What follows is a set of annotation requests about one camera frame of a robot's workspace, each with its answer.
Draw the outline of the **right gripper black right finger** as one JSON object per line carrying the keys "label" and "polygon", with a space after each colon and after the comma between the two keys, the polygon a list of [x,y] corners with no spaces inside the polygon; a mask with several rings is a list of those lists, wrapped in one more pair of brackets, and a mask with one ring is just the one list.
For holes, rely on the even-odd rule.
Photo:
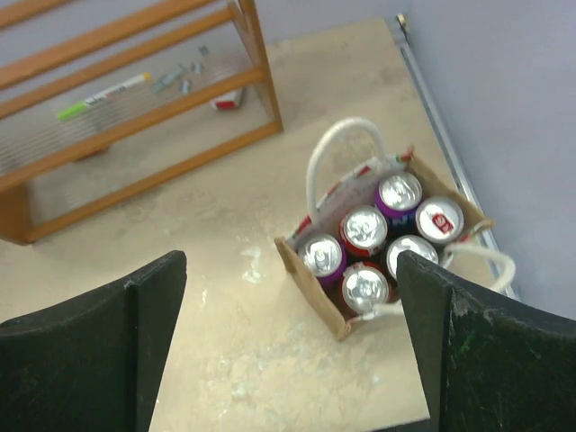
{"label": "right gripper black right finger", "polygon": [[573,431],[575,322],[414,252],[397,281],[433,431]]}

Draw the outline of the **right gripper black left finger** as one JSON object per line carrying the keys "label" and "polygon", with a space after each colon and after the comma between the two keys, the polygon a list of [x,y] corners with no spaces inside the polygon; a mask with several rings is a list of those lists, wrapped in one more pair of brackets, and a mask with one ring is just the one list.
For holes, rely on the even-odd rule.
{"label": "right gripper black left finger", "polygon": [[186,286],[173,250],[1,325],[3,431],[147,431]]}

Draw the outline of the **brown canvas tote bag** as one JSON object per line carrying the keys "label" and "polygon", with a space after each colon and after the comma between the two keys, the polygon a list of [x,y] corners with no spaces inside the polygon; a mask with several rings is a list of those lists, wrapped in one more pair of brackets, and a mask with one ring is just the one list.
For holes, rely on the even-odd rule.
{"label": "brown canvas tote bag", "polygon": [[[357,166],[342,177],[339,182],[320,200],[316,199],[316,179],[320,161],[330,145],[353,130],[367,133],[373,141],[377,156]],[[276,238],[274,243],[286,271],[292,275],[298,288],[309,305],[328,326],[336,339],[347,338],[361,321],[374,320],[381,316],[404,314],[400,301],[383,306],[376,311],[362,312],[358,318],[347,318],[326,294],[320,278],[312,273],[304,260],[298,257],[297,250],[314,234],[332,234],[337,222],[346,211],[356,204],[367,204],[369,193],[376,190],[378,180],[396,171],[407,171],[423,182],[426,194],[440,194],[455,200],[462,206],[464,216],[463,234],[449,242],[448,254],[470,253],[500,265],[502,273],[490,287],[497,293],[505,294],[516,272],[513,260],[505,254],[489,247],[482,247],[469,241],[493,226],[476,206],[453,187],[445,184],[437,174],[409,150],[399,155],[388,155],[383,137],[378,128],[365,118],[349,117],[334,123],[320,138],[312,152],[306,175],[306,198],[308,215],[299,228],[289,238]]]}

